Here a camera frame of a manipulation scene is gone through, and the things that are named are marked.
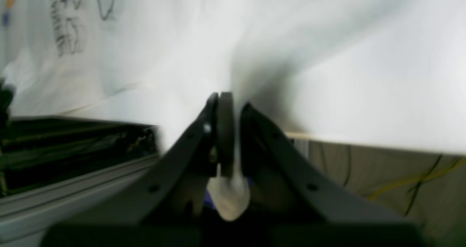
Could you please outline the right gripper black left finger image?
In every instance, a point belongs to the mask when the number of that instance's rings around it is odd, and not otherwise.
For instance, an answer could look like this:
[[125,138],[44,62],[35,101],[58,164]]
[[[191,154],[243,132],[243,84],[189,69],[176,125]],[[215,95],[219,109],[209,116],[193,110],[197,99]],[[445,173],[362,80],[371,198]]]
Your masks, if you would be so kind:
[[218,163],[232,163],[233,97],[213,93],[198,117],[140,179],[73,217],[86,226],[137,226],[198,219]]

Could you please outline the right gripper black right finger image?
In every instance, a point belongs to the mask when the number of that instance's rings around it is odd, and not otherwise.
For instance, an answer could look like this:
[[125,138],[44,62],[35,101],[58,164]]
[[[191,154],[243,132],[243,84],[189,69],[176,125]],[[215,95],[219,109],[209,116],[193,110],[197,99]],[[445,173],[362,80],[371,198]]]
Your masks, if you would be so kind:
[[264,207],[273,217],[348,226],[409,224],[311,166],[283,131],[249,103],[240,114],[240,147],[244,171],[264,193]]

